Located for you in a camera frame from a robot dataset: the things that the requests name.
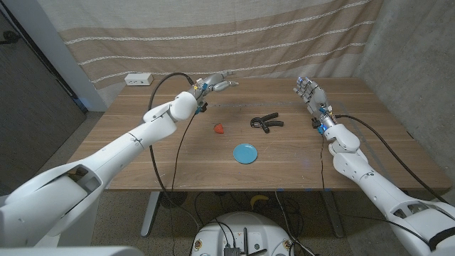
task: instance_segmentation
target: white power outlet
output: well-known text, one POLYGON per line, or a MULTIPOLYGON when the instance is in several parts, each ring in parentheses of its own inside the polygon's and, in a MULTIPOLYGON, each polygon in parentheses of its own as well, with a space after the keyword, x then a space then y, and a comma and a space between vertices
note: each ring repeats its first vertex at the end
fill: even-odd
POLYGON ((150 85, 153 80, 151 73, 131 73, 125 77, 127 85, 150 85))

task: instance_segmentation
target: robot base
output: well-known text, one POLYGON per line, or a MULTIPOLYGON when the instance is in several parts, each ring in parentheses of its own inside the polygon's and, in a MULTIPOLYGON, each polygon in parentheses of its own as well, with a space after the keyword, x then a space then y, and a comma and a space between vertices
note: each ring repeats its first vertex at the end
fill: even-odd
MULTIPOLYGON (((239 255, 240 252, 249 255, 263 249, 267 249, 267 251, 258 255, 289 255, 291 240, 288 234, 269 218, 251 212, 234 212, 227 213, 216 219, 218 222, 229 226, 235 238, 235 247, 239 249, 237 249, 237 252, 235 249, 230 249, 229 251, 231 252, 228 254, 224 253, 227 243, 231 248, 234 248, 232 234, 228 227, 220 224, 226 233, 226 241, 220 225, 218 225, 216 220, 212 220, 201 228, 196 235, 191 251, 192 256, 239 255)), ((291 249, 290 255, 294 255, 294 248, 291 249)))

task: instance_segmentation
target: black cable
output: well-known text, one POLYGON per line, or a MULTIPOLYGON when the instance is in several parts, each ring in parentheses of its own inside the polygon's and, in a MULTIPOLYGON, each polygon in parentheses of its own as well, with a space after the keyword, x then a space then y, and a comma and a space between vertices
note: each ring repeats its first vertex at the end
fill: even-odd
POLYGON ((198 213, 198 207, 196 205, 196 202, 198 200, 199 195, 202 194, 203 192, 204 191, 199 192, 198 195, 196 196, 196 198, 194 198, 194 211, 196 212, 196 216, 198 216, 198 219, 202 223, 202 225, 204 225, 204 222, 202 221, 202 218, 200 217, 200 215, 198 213))
POLYGON ((291 238, 291 241, 292 242, 297 242, 302 248, 304 248, 305 250, 307 250, 308 252, 310 252, 313 256, 314 256, 314 253, 313 253, 313 250, 310 250, 308 247, 304 247, 301 242, 298 240, 298 238, 294 237, 290 231, 290 228, 289 228, 289 224, 288 224, 288 219, 287 219, 287 215, 285 214, 285 211, 284 211, 284 208, 283 208, 283 205, 281 204, 279 198, 278 198, 278 193, 275 191, 275 198, 277 199, 277 202, 279 204, 279 207, 283 213, 283 216, 284 216, 284 222, 286 223, 286 227, 287 227, 287 233, 288 233, 288 236, 291 238))
POLYGON ((231 234, 231 236, 232 236, 232 243, 233 243, 233 245, 234 245, 234 248, 237 248, 237 246, 235 245, 235 237, 234 237, 234 233, 233 233, 233 232, 232 232, 232 230, 229 228, 229 226, 228 226, 228 225, 226 225, 226 224, 224 224, 224 223, 222 223, 222 222, 220 222, 220 221, 218 221, 216 218, 215 218, 215 220, 216 220, 216 222, 215 222, 215 221, 210 221, 209 223, 218 223, 218 224, 221 224, 221 225, 224 225, 224 226, 226 226, 226 228, 228 228, 228 229, 229 229, 229 231, 230 231, 230 234, 231 234))
POLYGON ((223 200, 222 200, 221 196, 218 196, 218 197, 220 198, 220 205, 221 205, 221 208, 223 210, 223 213, 227 213, 225 207, 223 206, 223 200))
POLYGON ((389 150, 389 152, 393 155, 393 157, 395 157, 395 159, 403 166, 403 168, 405 168, 405 170, 411 174, 411 176, 413 178, 415 178, 415 180, 417 182, 420 183, 420 185, 422 185, 425 189, 428 190, 428 192, 430 192, 433 196, 435 196, 436 198, 438 198, 441 202, 443 203, 447 203, 449 204, 444 198, 442 198, 440 195, 438 195, 436 192, 434 192, 434 190, 432 188, 430 188, 425 182, 423 182, 423 180, 421 180, 413 171, 411 171, 411 169, 409 167, 407 167, 407 165, 398 157, 398 155, 396 155, 396 153, 393 151, 393 149, 389 146, 389 144, 379 135, 378 132, 376 132, 370 125, 368 125, 367 123, 365 123, 364 121, 356 118, 356 117, 353 117, 353 116, 350 116, 350 115, 347 115, 347 114, 336 114, 335 115, 336 118, 342 118, 342 117, 347 117, 347 118, 350 118, 350 119, 353 119, 357 122, 360 122, 361 124, 363 124, 365 127, 367 127, 370 131, 372 131, 378 138, 379 140, 384 144, 384 146, 389 150))
POLYGON ((297 232, 295 231, 294 227, 292 226, 292 222, 291 222, 291 218, 289 217, 289 214, 287 213, 287 210, 286 210, 286 206, 284 205, 283 206, 283 214, 286 214, 286 217, 287 217, 287 221, 289 223, 289 228, 290 228, 290 233, 292 234, 292 236, 294 236, 295 238, 299 236, 299 226, 300 226, 300 220, 299 220, 299 226, 297 227, 297 232))
POLYGON ((172 210, 169 209, 169 215, 171 216, 171 232, 172 232, 172 255, 176 256, 174 249, 176 247, 176 236, 173 233, 173 219, 172 219, 172 210))
POLYGON ((227 193, 234 200, 234 202, 240 207, 240 209, 242 209, 242 205, 239 203, 239 201, 237 201, 237 199, 235 199, 234 195, 231 192, 227 192, 227 193))
POLYGON ((294 199, 292 198, 285 198, 284 199, 284 212, 287 214, 288 219, 289 219, 289 224, 291 226, 292 232, 295 234, 294 237, 299 237, 300 235, 303 234, 304 232, 304 217, 300 213, 300 206, 299 203, 297 203, 294 199), (288 201, 293 201, 295 204, 297 204, 297 207, 294 206, 292 203, 288 201), (292 207, 294 209, 294 212, 289 212, 287 208, 292 207), (292 219, 290 218, 289 215, 297 215, 297 227, 296 230, 293 228, 292 225, 292 219))
MULTIPOLYGON (((323 164, 321 165, 321 178, 322 180, 324 179, 324 174, 323 174, 323 171, 324 171, 324 168, 323 168, 323 164)), ((322 183, 322 189, 323 191, 326 190, 326 187, 324 186, 324 183, 322 183)), ((416 232, 410 230, 409 228, 406 228, 406 227, 403 227, 402 225, 399 225, 397 223, 394 223, 390 220, 383 220, 383 219, 379 219, 379 218, 373 218, 373 217, 365 217, 365 216, 357 216, 357 215, 350 215, 350 214, 345 214, 345 213, 340 213, 338 212, 336 209, 333 209, 331 206, 328 206, 330 208, 330 210, 332 210, 334 213, 340 215, 340 216, 346 216, 346 217, 351 217, 351 218, 360 218, 360 219, 365 219, 365 220, 377 220, 377 221, 382 221, 382 222, 385 222, 385 223, 389 223, 389 224, 392 224, 392 225, 395 225, 399 228, 402 228, 403 230, 406 230, 407 232, 415 235, 417 238, 419 238, 420 240, 422 240, 426 245, 429 246, 429 243, 428 241, 425 240, 425 238, 423 238, 422 236, 420 236, 419 234, 417 234, 416 232)))
POLYGON ((176 156, 176 166, 175 166, 175 168, 173 170, 171 192, 173 192, 173 182, 176 180, 178 153, 180 152, 180 148, 182 147, 182 143, 183 143, 183 139, 185 138, 186 131, 188 131, 188 128, 190 128, 190 124, 193 121, 193 118, 195 116, 196 116, 196 114, 194 114, 193 117, 191 117, 190 122, 188 123, 188 126, 186 126, 185 132, 183 133, 182 140, 180 140, 180 145, 178 145, 177 156, 176 156))
POLYGON ((190 83, 190 85, 194 84, 193 80, 185 73, 176 72, 176 73, 171 73, 171 74, 165 76, 163 79, 161 79, 161 81, 158 83, 158 85, 156 85, 153 92, 151 92, 148 110, 151 110, 151 103, 154 101, 154 97, 155 97, 155 94, 156 94, 156 91, 158 90, 158 88, 163 84, 164 81, 168 80, 169 78, 171 78, 175 75, 182 75, 187 79, 187 81, 190 83))
MULTIPOLYGON (((188 82, 190 83, 190 85, 193 85, 193 81, 191 80, 191 78, 187 75, 187 74, 184 74, 184 73, 171 73, 169 75, 167 75, 166 77, 164 77, 163 79, 161 79, 161 81, 158 83, 158 85, 155 87, 155 89, 153 90, 153 92, 151 93, 151 96, 150 96, 150 101, 149 101, 149 108, 148 110, 151 109, 151 106, 152 106, 152 102, 154 100, 154 97, 155 97, 155 94, 156 94, 156 91, 158 90, 158 88, 163 84, 164 81, 166 81, 168 78, 174 76, 174 75, 182 75, 184 77, 186 77, 186 79, 188 80, 188 82)), ((196 218, 194 218, 193 214, 191 214, 188 210, 186 210, 185 208, 183 208, 182 206, 179 206, 177 204, 175 204, 171 197, 169 196, 166 188, 164 187, 163 185, 163 181, 161 180, 161 177, 159 176, 159 172, 158 172, 158 168, 156 167, 156 161, 155 161, 155 155, 154 155, 154 150, 153 150, 153 146, 150 145, 149 146, 149 149, 150 149, 150 156, 151 156, 151 162, 152 162, 152 165, 154 167, 154 170, 155 170, 155 175, 156 175, 156 179, 158 180, 159 182, 159 185, 161 187, 161 189, 163 190, 163 193, 164 195, 167 197, 167 199, 169 200, 169 202, 180 208, 181 210, 183 210, 185 213, 187 213, 190 217, 192 217, 192 219, 194 220, 195 224, 197 225, 198 227, 198 231, 199 231, 199 223, 198 221, 196 220, 196 218)))
POLYGON ((248 197, 247 195, 247 192, 243 191, 243 195, 245 196, 245 198, 247 199, 247 202, 251 202, 251 198, 248 197))
POLYGON ((220 222, 219 222, 216 218, 215 218, 215 220, 216 220, 216 223, 218 223, 218 225, 220 226, 221 230, 223 231, 223 234, 225 234, 226 246, 230 247, 230 245, 229 245, 229 240, 228 240, 228 237, 227 237, 227 235, 226 235, 225 230, 223 229, 223 227, 221 226, 220 222))

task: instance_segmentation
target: concrete wall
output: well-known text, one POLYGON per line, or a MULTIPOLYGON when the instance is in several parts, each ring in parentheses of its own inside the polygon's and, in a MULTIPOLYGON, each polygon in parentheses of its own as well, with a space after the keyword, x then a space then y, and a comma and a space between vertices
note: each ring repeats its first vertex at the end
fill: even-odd
POLYGON ((455 181, 455 1, 384 0, 354 76, 455 181))

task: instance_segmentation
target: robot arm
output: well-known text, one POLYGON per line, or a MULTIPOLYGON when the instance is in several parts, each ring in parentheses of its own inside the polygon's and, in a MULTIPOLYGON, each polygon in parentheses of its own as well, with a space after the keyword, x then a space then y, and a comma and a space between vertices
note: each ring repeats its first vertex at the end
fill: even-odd
POLYGON ((304 99, 314 116, 313 127, 331 141, 329 151, 337 172, 358 184, 387 220, 410 229, 428 242, 391 225, 411 255, 429 255, 455 244, 453 206, 410 197, 376 172, 359 149, 358 138, 344 125, 337 124, 326 94, 316 82, 299 78, 294 92, 304 99))
POLYGON ((34 246, 44 235, 69 228, 144 149, 173 134, 176 122, 198 113, 209 92, 238 85, 224 81, 226 75, 199 79, 189 92, 149 110, 143 124, 93 155, 43 172, 17 188, 3 204, 0 201, 0 247, 34 246), (72 180, 67 174, 73 171, 83 177, 72 180))

